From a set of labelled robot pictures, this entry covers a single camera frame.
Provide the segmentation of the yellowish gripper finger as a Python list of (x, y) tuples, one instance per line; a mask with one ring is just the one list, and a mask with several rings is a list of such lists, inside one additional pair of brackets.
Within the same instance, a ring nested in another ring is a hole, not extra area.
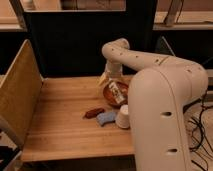
[(106, 72), (103, 72), (99, 78), (98, 85), (102, 86), (108, 81), (108, 79), (109, 79), (108, 74)]

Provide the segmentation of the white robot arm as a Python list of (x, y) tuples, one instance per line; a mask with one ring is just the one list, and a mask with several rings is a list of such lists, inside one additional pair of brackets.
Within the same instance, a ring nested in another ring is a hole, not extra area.
[(193, 171), (183, 107), (207, 90), (203, 66), (175, 56), (134, 51), (124, 38), (104, 44), (102, 54), (136, 71), (128, 89), (136, 170)]

